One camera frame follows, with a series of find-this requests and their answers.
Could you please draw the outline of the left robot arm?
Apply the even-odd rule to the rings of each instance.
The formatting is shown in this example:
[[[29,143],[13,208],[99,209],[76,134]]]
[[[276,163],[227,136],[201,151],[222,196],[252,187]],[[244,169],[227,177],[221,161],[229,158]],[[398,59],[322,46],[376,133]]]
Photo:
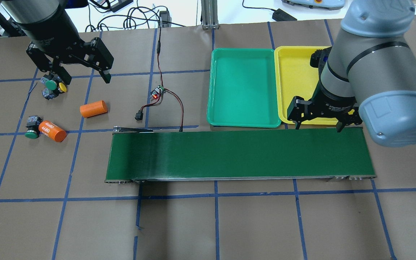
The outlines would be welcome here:
[[[52,84],[71,83],[62,64],[81,64],[97,71],[110,83],[114,57],[103,41],[86,42],[58,0],[0,0],[15,24],[30,38],[26,53]]]

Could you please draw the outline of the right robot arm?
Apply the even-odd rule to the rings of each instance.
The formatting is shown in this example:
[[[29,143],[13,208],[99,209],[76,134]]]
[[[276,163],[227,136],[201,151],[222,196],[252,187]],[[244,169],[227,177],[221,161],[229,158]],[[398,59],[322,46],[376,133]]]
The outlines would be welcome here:
[[[316,88],[293,97],[287,120],[335,118],[337,132],[364,123],[378,145],[416,144],[416,58],[403,36],[414,17],[411,0],[353,1],[333,46],[311,54]]]

